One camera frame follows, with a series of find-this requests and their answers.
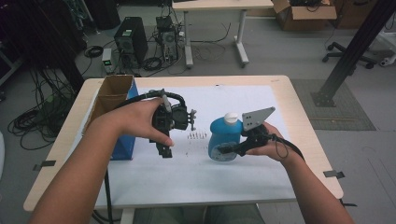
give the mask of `white bottle cap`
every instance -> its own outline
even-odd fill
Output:
[[[231,113],[227,113],[224,116],[224,121],[226,124],[228,125],[235,125],[236,121],[238,120],[238,114],[231,112]]]

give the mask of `desk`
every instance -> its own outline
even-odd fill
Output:
[[[24,209],[33,211],[39,198],[55,177],[56,173],[64,164],[73,142],[75,140],[81,122],[90,107],[94,93],[99,89],[101,78],[93,78],[85,81],[77,100],[75,101],[69,116],[67,117],[61,132],[56,139],[47,161],[56,161],[54,166],[43,167],[37,177],[25,203]],[[282,113],[282,118],[288,128],[290,141],[298,146],[303,152],[306,163],[315,175],[324,183],[336,198],[343,197],[343,191],[336,177],[326,178],[324,171],[332,170],[327,157],[321,147],[318,138],[306,116],[304,109],[297,97],[290,80],[285,76],[234,76],[234,77],[138,77],[135,79],[137,87],[158,88],[159,83],[163,87],[197,87],[214,86],[222,84],[225,86],[270,86],[277,101],[277,106]],[[285,202],[292,201],[292,198],[277,197],[273,199],[260,198],[250,200],[252,203]],[[138,207],[138,205],[128,204],[121,207]]]
[[[247,10],[251,8],[268,8],[272,7],[271,0],[196,0],[188,2],[173,3],[175,11],[184,12],[184,28],[185,28],[185,55],[186,65],[192,68],[192,53],[191,53],[191,37],[189,31],[189,23],[205,21],[212,23],[224,20],[227,22],[239,22],[238,34],[235,37],[235,44],[238,53],[241,57],[242,66],[248,64],[248,56],[242,44],[242,34],[244,33],[245,18]]]

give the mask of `forearm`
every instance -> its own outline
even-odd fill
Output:
[[[347,210],[296,154],[283,161],[306,223],[354,223]]]
[[[94,121],[70,158],[50,183],[31,223],[88,223],[115,142],[111,119]]]

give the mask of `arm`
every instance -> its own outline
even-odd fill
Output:
[[[153,99],[126,105],[96,119],[44,192],[30,223],[88,223],[114,145],[121,134],[145,137],[172,146],[172,140],[151,126]]]
[[[264,125],[269,133],[282,137],[274,126],[268,123]],[[286,149],[280,145],[278,144],[279,153],[286,155]],[[354,223],[344,206],[312,173],[305,161],[290,148],[288,151],[289,156],[281,159],[276,153],[276,143],[269,142],[265,147],[247,151],[247,154],[266,155],[282,163],[306,223]]]

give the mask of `blue liquid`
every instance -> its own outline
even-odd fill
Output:
[[[234,125],[229,125],[224,118],[219,118],[210,124],[212,136],[209,140],[208,154],[215,161],[232,161],[236,153],[230,152],[221,154],[218,151],[219,146],[232,146],[239,144],[241,140],[242,122],[237,120]]]

